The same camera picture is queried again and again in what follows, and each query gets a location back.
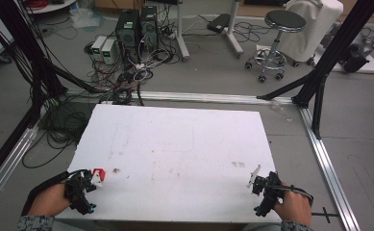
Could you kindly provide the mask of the large black computer tower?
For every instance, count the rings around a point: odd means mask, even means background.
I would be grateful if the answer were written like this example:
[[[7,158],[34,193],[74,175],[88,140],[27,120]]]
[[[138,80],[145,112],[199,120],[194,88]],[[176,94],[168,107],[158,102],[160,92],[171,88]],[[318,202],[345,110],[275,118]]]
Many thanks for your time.
[[[139,62],[137,48],[140,41],[139,11],[125,9],[118,17],[115,33],[121,57],[126,63]]]

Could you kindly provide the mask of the small red block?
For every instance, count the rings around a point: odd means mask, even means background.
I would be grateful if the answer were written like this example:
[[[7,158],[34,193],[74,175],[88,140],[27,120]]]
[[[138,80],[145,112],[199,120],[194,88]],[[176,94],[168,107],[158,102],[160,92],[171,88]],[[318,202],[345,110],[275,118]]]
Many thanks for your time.
[[[105,180],[106,172],[102,168],[95,168],[92,172],[92,175],[95,176],[97,175],[101,181]]]

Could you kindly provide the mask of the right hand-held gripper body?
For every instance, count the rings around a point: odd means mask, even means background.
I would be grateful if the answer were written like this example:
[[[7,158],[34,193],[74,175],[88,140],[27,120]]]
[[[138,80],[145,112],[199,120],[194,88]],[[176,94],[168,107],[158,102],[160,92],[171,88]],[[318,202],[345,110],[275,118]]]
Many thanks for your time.
[[[284,197],[282,181],[273,171],[270,171],[267,177],[257,176],[252,193],[256,195],[263,193],[263,200],[259,206],[254,208],[254,211],[258,217],[265,217],[274,208],[278,199]]]

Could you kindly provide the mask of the white floor board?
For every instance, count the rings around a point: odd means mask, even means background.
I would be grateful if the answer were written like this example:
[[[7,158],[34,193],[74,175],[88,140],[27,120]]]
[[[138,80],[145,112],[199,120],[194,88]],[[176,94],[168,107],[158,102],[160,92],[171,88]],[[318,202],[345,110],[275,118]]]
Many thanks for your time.
[[[316,64],[319,62],[324,52],[325,49],[319,45],[314,52],[314,62]],[[367,63],[358,70],[358,73],[374,74],[374,58],[371,55],[367,56]]]

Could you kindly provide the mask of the black upright frame strut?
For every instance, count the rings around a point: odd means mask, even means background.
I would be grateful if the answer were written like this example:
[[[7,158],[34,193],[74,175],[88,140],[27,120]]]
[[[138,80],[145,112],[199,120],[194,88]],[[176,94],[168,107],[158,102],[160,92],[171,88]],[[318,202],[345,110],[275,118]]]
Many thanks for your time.
[[[320,120],[321,120],[326,79],[327,79],[327,75],[325,75],[321,79],[316,89],[315,98],[314,98],[314,107],[313,107],[313,114],[312,114],[312,131],[318,140],[321,139]]]

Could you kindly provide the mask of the flat black box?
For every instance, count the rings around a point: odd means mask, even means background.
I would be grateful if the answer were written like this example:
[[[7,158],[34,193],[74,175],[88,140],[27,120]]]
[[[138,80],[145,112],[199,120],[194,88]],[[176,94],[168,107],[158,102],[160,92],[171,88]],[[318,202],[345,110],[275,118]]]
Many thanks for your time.
[[[220,34],[226,26],[229,25],[230,15],[222,13],[217,18],[208,23],[207,29]]]

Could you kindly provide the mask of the black round stool chrome base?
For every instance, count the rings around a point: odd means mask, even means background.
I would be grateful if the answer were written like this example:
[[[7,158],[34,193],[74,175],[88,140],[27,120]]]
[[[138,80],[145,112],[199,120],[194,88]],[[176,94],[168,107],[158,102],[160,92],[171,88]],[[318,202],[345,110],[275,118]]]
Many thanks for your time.
[[[282,80],[285,76],[285,66],[287,64],[286,56],[278,50],[282,33],[299,33],[306,26],[306,20],[297,13],[286,10],[275,10],[267,13],[264,22],[271,28],[278,31],[278,35],[274,38],[270,48],[263,48],[255,52],[246,63],[245,68],[251,69],[254,64],[262,68],[262,72],[258,78],[264,83],[267,70],[276,72],[275,78]]]

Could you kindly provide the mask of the long crosswise aluminium rail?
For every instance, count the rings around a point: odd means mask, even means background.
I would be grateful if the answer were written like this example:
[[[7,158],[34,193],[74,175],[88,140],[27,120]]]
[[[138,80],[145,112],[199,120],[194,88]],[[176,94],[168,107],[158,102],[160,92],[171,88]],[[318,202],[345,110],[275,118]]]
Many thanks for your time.
[[[289,97],[275,97],[271,100],[259,99],[253,95],[231,95],[211,93],[187,93],[187,92],[164,92],[145,91],[140,94],[134,92],[133,99],[141,96],[142,101],[173,101],[173,102],[196,102],[213,104],[237,104],[237,105],[292,105]]]

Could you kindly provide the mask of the white cloth covered cart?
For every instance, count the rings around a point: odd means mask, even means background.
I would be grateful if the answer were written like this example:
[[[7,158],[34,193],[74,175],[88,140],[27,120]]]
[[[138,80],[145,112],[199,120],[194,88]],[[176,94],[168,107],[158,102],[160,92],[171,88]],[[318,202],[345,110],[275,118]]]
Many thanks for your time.
[[[289,64],[304,63],[312,57],[318,44],[343,12],[338,0],[289,0],[286,10],[297,13],[306,20],[298,33],[283,33],[279,51]]]

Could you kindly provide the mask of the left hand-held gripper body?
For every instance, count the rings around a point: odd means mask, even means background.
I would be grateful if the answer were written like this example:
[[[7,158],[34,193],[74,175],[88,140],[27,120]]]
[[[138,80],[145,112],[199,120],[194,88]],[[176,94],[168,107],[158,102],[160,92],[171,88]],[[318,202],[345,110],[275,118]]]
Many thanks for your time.
[[[70,209],[77,210],[80,214],[86,215],[94,212],[95,204],[89,203],[86,193],[96,190],[96,186],[91,183],[92,174],[88,169],[73,171],[65,180],[64,196],[70,202]]]

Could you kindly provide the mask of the black diagonal frame brace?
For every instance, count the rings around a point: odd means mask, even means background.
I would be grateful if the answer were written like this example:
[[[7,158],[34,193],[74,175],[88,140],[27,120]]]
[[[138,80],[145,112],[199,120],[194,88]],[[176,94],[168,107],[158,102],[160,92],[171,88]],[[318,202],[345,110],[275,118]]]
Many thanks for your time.
[[[311,78],[310,74],[305,75],[304,77],[293,81],[277,90],[274,90],[270,93],[267,93],[265,95],[259,95],[258,99],[269,101],[271,99],[274,99],[277,96],[280,96],[288,91],[294,90],[302,85],[304,85],[309,79]]]

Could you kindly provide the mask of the black machine on white board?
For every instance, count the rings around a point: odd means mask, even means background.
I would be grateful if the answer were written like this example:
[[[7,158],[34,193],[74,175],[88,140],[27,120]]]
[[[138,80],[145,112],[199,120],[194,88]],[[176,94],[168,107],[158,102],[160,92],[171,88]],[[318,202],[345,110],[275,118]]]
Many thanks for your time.
[[[358,34],[342,54],[339,64],[348,73],[355,73],[368,63],[367,57],[373,51],[373,40]]]

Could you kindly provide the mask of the aluminium rail beside black strut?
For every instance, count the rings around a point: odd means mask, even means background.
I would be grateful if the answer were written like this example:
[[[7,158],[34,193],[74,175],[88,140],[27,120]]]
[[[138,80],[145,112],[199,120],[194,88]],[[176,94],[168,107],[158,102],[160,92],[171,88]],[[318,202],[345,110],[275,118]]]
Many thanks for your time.
[[[304,121],[310,137],[316,160],[324,175],[326,184],[337,207],[337,211],[346,231],[361,231],[358,221],[350,206],[347,196],[340,184],[337,173],[330,159],[329,153],[322,139],[319,139],[312,130],[312,115],[308,109],[300,109],[300,115]]]

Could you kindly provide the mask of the person's left hand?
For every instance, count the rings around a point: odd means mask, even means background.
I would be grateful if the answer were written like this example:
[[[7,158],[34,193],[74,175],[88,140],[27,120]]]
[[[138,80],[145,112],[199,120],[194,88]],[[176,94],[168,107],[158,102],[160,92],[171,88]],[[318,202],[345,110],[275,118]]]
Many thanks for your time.
[[[30,210],[29,216],[56,216],[70,206],[70,201],[64,196],[65,184],[59,183],[39,193]]]

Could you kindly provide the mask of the white bench power supply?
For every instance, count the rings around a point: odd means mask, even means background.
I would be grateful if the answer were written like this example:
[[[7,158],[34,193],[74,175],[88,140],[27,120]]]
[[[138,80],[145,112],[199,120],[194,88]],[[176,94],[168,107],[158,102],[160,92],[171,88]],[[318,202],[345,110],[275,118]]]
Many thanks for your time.
[[[101,50],[105,64],[114,64],[116,61],[115,42],[112,38],[108,38]]]
[[[101,49],[103,48],[106,39],[106,36],[99,36],[95,40],[95,42],[90,47],[93,55],[99,55],[101,53]]]

